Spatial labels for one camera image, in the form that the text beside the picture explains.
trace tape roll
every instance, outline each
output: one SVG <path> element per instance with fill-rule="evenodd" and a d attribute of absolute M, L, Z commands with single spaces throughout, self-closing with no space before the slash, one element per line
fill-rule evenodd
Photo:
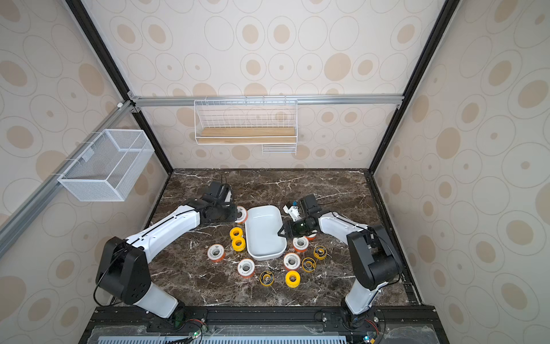
<path fill-rule="evenodd" d="M 285 282 L 290 288 L 296 288 L 300 285 L 300 274 L 296 271 L 288 271 L 285 277 Z"/>
<path fill-rule="evenodd" d="M 269 287 L 273 284 L 273 281 L 275 280 L 275 276 L 271 271 L 264 271 L 260 274 L 260 283 L 264 287 Z"/>
<path fill-rule="evenodd" d="M 231 237 L 231 240 L 234 238 L 242 237 L 243 236 L 243 229 L 240 227 L 233 227 L 229 231 L 229 236 Z"/>
<path fill-rule="evenodd" d="M 238 205 L 237 206 L 237 219 L 235 220 L 236 223 L 243 223 L 248 219 L 248 212 L 243 206 Z"/>
<path fill-rule="evenodd" d="M 302 261 L 302 269 L 304 269 L 305 272 L 313 272 L 316 267 L 317 264 L 315 263 L 315 259 L 311 257 L 304 258 Z"/>
<path fill-rule="evenodd" d="M 294 238 L 292 239 L 292 245 L 296 252 L 306 252 L 309 246 L 309 240 L 307 240 L 306 237 Z"/>
<path fill-rule="evenodd" d="M 233 242 L 231 242 L 231 246 L 233 246 L 236 252 L 241 252 L 246 247 L 246 242 L 243 237 L 236 237 L 233 239 Z"/>
<path fill-rule="evenodd" d="M 214 244 L 208 248 L 206 255 L 214 263 L 217 263 L 226 257 L 226 250 L 220 244 Z"/>
<path fill-rule="evenodd" d="M 327 257 L 327 249 L 324 246 L 315 246 L 313 256 L 318 260 L 323 260 Z"/>
<path fill-rule="evenodd" d="M 300 267 L 300 257 L 295 253 L 287 253 L 283 258 L 284 268 L 287 270 L 296 270 Z"/>
<path fill-rule="evenodd" d="M 255 264 L 252 259 L 246 258 L 239 262 L 237 265 L 237 272 L 242 277 L 249 279 L 254 274 Z"/>

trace wall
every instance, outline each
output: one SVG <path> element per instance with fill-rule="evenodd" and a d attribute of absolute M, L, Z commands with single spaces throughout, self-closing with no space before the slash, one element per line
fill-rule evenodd
<path fill-rule="evenodd" d="M 131 115 L 117 127 L 139 128 Z M 65 189 L 53 198 L 0 260 L 1 344 L 78 342 L 105 242 L 143 229 L 166 177 L 153 155 L 125 202 L 83 203 Z"/>
<path fill-rule="evenodd" d="M 453 344 L 550 335 L 550 2 L 469 0 L 376 171 Z"/>
<path fill-rule="evenodd" d="M 401 92 L 441 3 L 86 1 L 144 96 Z"/>
<path fill-rule="evenodd" d="M 395 105 L 298 108 L 296 154 L 262 153 L 261 145 L 197 145 L 192 107 L 145 107 L 174 168 L 366 168 Z"/>
<path fill-rule="evenodd" d="M 0 225 L 115 108 L 107 80 L 61 3 L 0 2 Z M 126 202 L 59 192 L 0 260 L 0 343 L 76 343 L 104 243 L 142 229 L 165 179 L 153 156 Z"/>
<path fill-rule="evenodd" d="M 441 3 L 86 2 L 130 88 L 142 96 L 401 93 Z M 149 108 L 146 116 L 174 167 L 367 167 L 386 129 L 378 119 L 395 109 L 369 112 L 374 108 L 300 107 L 294 156 L 262 155 L 252 145 L 198 147 L 190 138 L 193 117 L 181 121 L 189 111 L 182 108 Z M 325 112 L 328 122 L 320 120 Z M 346 122 L 348 112 L 357 121 Z"/>
<path fill-rule="evenodd" d="M 60 3 L 0 3 L 0 226 L 119 99 Z"/>

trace yellow tape roll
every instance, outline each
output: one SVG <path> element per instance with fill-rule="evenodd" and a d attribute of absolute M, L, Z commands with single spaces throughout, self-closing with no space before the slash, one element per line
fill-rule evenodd
<path fill-rule="evenodd" d="M 300 285 L 300 274 L 294 270 L 288 271 L 285 281 L 287 282 L 287 286 L 290 288 L 296 288 Z"/>
<path fill-rule="evenodd" d="M 229 231 L 229 236 L 231 237 L 231 240 L 234 238 L 242 237 L 243 236 L 243 230 L 240 227 L 233 227 L 231 231 Z"/>
<path fill-rule="evenodd" d="M 244 241 L 243 237 L 236 237 L 233 239 L 231 246 L 233 246 L 233 249 L 236 252 L 241 252 L 246 247 L 246 242 Z"/>
<path fill-rule="evenodd" d="M 273 276 L 273 273 L 271 271 L 264 271 L 260 274 L 260 283 L 264 287 L 269 287 L 273 284 L 273 281 L 275 280 L 275 276 Z"/>
<path fill-rule="evenodd" d="M 305 272 L 313 272 L 316 266 L 315 260 L 311 257 L 304 258 L 302 261 L 302 269 L 304 269 Z"/>
<path fill-rule="evenodd" d="M 324 246 L 315 246 L 313 256 L 318 260 L 323 260 L 327 257 L 327 249 Z"/>

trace dark marble surface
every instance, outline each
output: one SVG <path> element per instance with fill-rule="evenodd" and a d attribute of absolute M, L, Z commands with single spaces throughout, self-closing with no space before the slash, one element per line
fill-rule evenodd
<path fill-rule="evenodd" d="M 272 204 L 282 209 L 289 200 L 297 200 L 314 193 L 323 207 L 334 210 L 359 223 L 380 223 L 362 171 L 334 170 L 175 170 L 159 202 L 153 222 L 170 214 L 189 197 L 200 196 L 204 186 L 212 180 L 231 185 L 236 204 L 249 209 Z M 281 211 L 283 221 L 288 219 Z M 233 225 L 200 226 L 178 238 L 149 265 L 152 280 L 167 292 L 183 300 L 187 305 L 227 306 L 291 306 L 291 305 L 340 305 L 354 282 L 351 261 L 346 244 L 324 233 L 310 243 L 301 258 L 313 257 L 313 247 L 323 245 L 328 257 L 317 262 L 316 270 L 305 273 L 301 268 L 300 285 L 289 288 L 285 281 L 283 257 L 256 261 L 256 274 L 244 279 L 237 273 L 237 263 L 250 258 L 246 249 L 235 252 L 231 248 L 229 231 Z M 206 250 L 219 243 L 225 247 L 225 259 L 213 263 Z M 285 253 L 294 252 L 288 241 Z M 259 283 L 259 274 L 271 270 L 275 282 L 271 287 Z M 407 297 L 401 282 L 384 288 L 379 305 L 407 305 Z"/>

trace black frame beam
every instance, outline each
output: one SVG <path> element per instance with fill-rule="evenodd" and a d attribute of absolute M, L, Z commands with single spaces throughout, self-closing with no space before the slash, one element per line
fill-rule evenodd
<path fill-rule="evenodd" d="M 81 0 L 65 0 L 65 1 L 69 6 L 71 12 L 73 13 L 74 18 L 82 28 L 84 35 L 86 35 L 88 42 L 90 42 L 90 45 L 92 46 L 93 50 L 96 52 L 97 57 L 100 59 L 101 63 L 103 64 L 103 67 L 109 74 L 109 77 L 111 77 L 111 80 L 113 81 L 115 87 L 117 88 L 122 98 L 124 100 L 132 101 L 128 96 L 128 92 L 130 91 L 130 89 L 128 88 L 128 85 L 124 80 L 124 77 L 120 73 L 116 63 L 114 62 L 113 57 L 109 53 L 107 46 L 101 39 L 101 36 L 97 31 L 94 23 L 92 22 L 92 19 L 88 15 L 86 8 L 82 4 L 82 1 Z M 133 115 L 140 129 L 145 132 L 145 134 L 149 138 L 149 141 L 151 141 L 151 145 L 153 146 L 155 153 L 158 159 L 160 160 L 162 166 L 166 170 L 166 173 L 168 173 L 169 175 L 172 174 L 174 169 L 172 168 L 172 165 L 170 164 L 168 157 L 164 153 L 160 143 L 158 142 L 155 134 L 153 133 L 153 130 L 149 126 L 149 123 L 145 119 L 145 116 L 141 111 L 133 112 Z"/>
<path fill-rule="evenodd" d="M 186 319 L 199 319 L 208 326 L 231 325 L 304 325 L 318 331 L 338 333 L 346 336 L 348 342 L 362 343 L 362 337 L 375 329 L 368 322 L 358 329 L 348 329 L 343 323 L 340 307 L 186 307 Z M 374 307 L 369 320 L 378 318 L 378 328 L 403 325 L 431 325 L 441 344 L 449 341 L 443 325 L 432 306 Z M 148 333 L 165 335 L 186 335 L 194 332 L 196 326 L 184 324 L 177 330 L 174 324 L 137 307 L 97 307 L 79 341 L 85 344 L 95 327 L 147 326 Z"/>
<path fill-rule="evenodd" d="M 403 115 L 405 114 L 405 111 L 413 100 L 416 89 L 418 88 L 418 85 L 420 84 L 420 81 L 422 80 L 422 77 L 430 64 L 430 61 L 432 60 L 433 54 L 437 50 L 439 42 L 441 42 L 441 38 L 443 37 L 443 34 L 445 33 L 445 30 L 447 29 L 447 26 L 449 25 L 459 2 L 460 0 L 446 0 L 443 4 L 439 16 L 433 25 L 432 32 L 428 37 L 426 45 L 424 45 L 422 53 L 418 58 L 418 62 L 412 72 L 411 78 L 405 87 L 405 91 L 403 92 L 403 96 L 405 98 L 403 99 L 401 105 L 395 110 L 392 120 L 390 121 L 382 141 L 376 150 L 375 156 L 372 159 L 371 166 L 368 168 L 368 170 L 372 173 L 376 171 L 380 161 L 382 161 L 382 157 L 388 149 L 389 143 L 392 140 L 392 137 L 395 134 Z"/>
<path fill-rule="evenodd" d="M 401 248 L 401 244 L 399 243 L 399 239 L 389 218 L 388 211 L 386 209 L 386 206 L 384 205 L 382 196 L 380 195 L 380 190 L 378 190 L 378 186 L 376 186 L 376 182 L 372 173 L 368 170 L 365 170 L 364 174 L 368 184 L 368 188 L 371 191 L 372 200 L 376 204 L 376 210 L 378 211 L 380 221 L 388 232 L 389 238 L 392 241 L 393 246 L 397 248 L 397 254 L 399 254 L 401 261 L 403 262 L 403 273 L 401 274 L 401 279 L 403 280 L 403 287 L 405 288 L 407 299 L 409 300 L 410 304 L 419 305 L 422 303 L 420 294 L 418 293 L 413 275 L 410 272 L 409 263 L 405 258 L 405 254 Z"/>

